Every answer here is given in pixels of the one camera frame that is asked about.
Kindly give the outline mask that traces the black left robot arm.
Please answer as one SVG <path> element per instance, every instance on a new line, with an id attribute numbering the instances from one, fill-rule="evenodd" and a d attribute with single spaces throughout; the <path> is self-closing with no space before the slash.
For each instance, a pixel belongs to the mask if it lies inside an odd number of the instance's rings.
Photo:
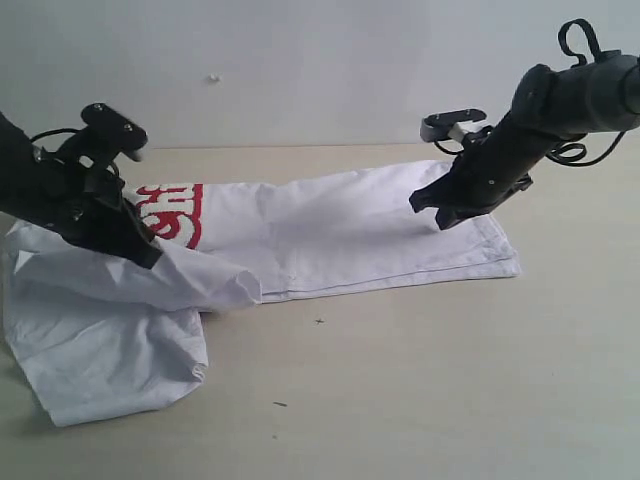
<path id="1" fill-rule="evenodd" d="M 104 103 L 86 106 L 82 129 L 54 152 L 1 120 L 1 210 L 86 250 L 150 269 L 162 255 L 154 233 L 124 197 L 119 155 L 139 161 L 144 129 Z"/>

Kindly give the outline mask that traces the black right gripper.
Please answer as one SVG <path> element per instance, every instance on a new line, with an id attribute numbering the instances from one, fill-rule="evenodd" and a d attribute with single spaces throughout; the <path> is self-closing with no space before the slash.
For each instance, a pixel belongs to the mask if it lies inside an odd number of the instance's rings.
<path id="1" fill-rule="evenodd" d="M 516 123 L 506 114 L 488 137 L 466 151 L 464 162 L 448 174 L 414 191 L 409 204 L 414 213 L 437 209 L 441 231 L 485 215 L 533 180 L 529 171 L 558 144 L 558 137 Z"/>

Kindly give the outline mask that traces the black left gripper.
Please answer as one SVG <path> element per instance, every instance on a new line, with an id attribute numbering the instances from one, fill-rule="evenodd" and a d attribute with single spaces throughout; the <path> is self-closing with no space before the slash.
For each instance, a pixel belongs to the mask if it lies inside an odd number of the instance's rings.
<path id="1" fill-rule="evenodd" d="M 115 255 L 145 269 L 161 257 L 155 234 L 123 196 L 124 181 L 108 169 L 92 172 L 34 148 L 1 149 L 1 211 L 59 234 L 89 250 Z"/>

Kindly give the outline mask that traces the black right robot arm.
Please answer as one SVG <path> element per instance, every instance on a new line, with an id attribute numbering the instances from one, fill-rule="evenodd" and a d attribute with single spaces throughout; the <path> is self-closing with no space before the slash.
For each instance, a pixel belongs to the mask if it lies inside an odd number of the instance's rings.
<path id="1" fill-rule="evenodd" d="M 576 147 L 585 136 L 638 128 L 639 60 L 606 51 L 560 72 L 538 64 L 521 79 L 505 116 L 494 126 L 485 119 L 485 112 L 470 108 L 421 122 L 424 142 L 461 146 L 448 173 L 409 197 L 414 212 L 436 209 L 442 230 L 489 214 L 526 190 L 540 160 Z"/>

